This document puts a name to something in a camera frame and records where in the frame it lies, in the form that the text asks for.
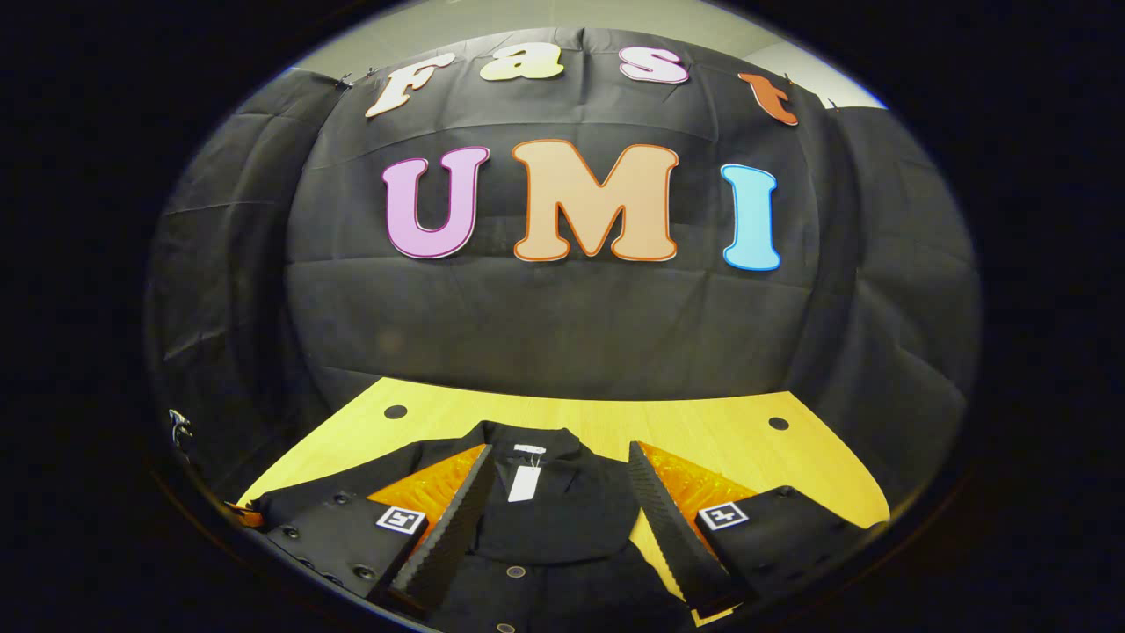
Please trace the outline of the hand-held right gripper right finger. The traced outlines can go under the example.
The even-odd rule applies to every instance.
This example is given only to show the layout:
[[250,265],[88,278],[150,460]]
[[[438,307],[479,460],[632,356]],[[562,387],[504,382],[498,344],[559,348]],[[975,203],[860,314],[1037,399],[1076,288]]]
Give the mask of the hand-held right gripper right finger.
[[875,477],[839,440],[747,442],[728,464],[723,474],[650,442],[629,445],[634,495],[700,617],[791,600],[889,517]]

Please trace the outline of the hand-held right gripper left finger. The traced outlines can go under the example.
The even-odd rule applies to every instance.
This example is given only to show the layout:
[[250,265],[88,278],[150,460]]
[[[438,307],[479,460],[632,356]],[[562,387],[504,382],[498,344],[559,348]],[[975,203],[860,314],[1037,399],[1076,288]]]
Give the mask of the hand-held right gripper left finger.
[[362,600],[410,616],[434,611],[489,500],[490,445],[478,445],[377,492],[340,489],[266,518],[266,539]]

